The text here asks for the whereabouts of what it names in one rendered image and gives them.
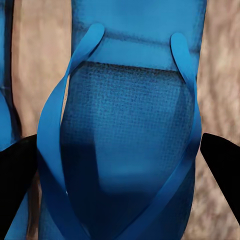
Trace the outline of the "sandal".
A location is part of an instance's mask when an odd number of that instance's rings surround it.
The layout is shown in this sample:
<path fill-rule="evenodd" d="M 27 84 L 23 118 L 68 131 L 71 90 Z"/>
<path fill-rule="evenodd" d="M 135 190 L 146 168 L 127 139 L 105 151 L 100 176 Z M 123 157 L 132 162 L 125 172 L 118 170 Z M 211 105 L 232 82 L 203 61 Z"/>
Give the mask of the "sandal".
<path fill-rule="evenodd" d="M 21 140 L 12 104 L 10 32 L 13 0 L 0 0 L 0 152 Z M 31 184 L 4 240 L 26 240 L 32 222 Z"/>
<path fill-rule="evenodd" d="M 71 59 L 37 129 L 38 240 L 181 240 L 207 1 L 71 0 Z"/>

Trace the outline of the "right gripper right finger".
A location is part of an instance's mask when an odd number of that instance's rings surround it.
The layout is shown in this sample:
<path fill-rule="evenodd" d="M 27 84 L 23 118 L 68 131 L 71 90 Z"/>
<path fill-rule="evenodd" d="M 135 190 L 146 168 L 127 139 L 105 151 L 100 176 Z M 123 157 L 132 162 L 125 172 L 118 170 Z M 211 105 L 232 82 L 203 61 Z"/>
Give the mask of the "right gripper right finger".
<path fill-rule="evenodd" d="M 240 147 L 210 133 L 204 133 L 200 151 L 240 224 Z"/>

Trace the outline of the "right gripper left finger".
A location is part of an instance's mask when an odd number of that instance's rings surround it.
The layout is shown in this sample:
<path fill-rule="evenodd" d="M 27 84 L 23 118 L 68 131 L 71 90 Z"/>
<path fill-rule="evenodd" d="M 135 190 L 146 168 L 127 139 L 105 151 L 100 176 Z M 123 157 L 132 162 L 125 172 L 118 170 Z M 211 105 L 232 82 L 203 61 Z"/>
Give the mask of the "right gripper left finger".
<path fill-rule="evenodd" d="M 0 240 L 4 240 L 37 170 L 37 134 L 0 152 Z"/>

